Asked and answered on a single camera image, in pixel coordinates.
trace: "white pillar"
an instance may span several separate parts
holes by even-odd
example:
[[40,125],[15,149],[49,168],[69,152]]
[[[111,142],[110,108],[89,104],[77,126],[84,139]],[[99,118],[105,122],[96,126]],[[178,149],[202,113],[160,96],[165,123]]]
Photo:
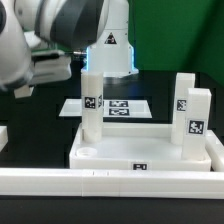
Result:
[[103,73],[82,73],[82,108],[84,141],[99,142],[103,127]]
[[187,108],[187,91],[188,88],[194,88],[194,84],[195,74],[177,74],[173,109],[173,126],[171,134],[171,142],[175,145],[183,144],[185,114]]
[[189,89],[182,159],[204,160],[211,92]]

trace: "green background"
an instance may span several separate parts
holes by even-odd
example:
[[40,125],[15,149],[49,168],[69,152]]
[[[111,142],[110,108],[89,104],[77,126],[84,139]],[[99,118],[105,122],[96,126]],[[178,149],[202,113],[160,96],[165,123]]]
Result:
[[129,3],[137,68],[203,72],[224,85],[224,0]]

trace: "white platform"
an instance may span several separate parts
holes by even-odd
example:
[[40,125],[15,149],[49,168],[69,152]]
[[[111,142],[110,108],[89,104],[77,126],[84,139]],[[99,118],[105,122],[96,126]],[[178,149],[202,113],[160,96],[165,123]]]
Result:
[[[129,118],[152,118],[149,105],[146,100],[123,100],[128,102],[127,107],[114,107],[110,106],[110,101],[116,100],[104,100],[104,117],[129,117]],[[110,115],[110,109],[129,110],[129,115]],[[67,99],[60,112],[60,117],[80,117],[82,116],[82,100],[81,99]]]
[[72,169],[210,171],[207,152],[201,161],[182,160],[182,147],[170,142],[171,125],[104,123],[102,141],[83,141],[80,125],[72,150]]
[[8,142],[7,128],[0,126],[0,152]]

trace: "cylindrical hole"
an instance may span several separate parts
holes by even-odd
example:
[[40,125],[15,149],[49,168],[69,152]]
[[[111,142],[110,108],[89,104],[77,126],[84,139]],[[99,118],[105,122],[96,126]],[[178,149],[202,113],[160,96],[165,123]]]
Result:
[[80,148],[76,152],[76,156],[87,158],[87,157],[95,157],[97,155],[97,150],[90,147]]

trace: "blue light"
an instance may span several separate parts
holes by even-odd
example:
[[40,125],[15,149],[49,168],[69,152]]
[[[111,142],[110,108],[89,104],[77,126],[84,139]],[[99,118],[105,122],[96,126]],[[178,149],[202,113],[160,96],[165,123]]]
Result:
[[134,65],[134,61],[135,61],[135,50],[133,47],[131,47],[132,50],[132,71],[135,70],[135,65]]
[[89,48],[86,49],[86,71],[89,71]]

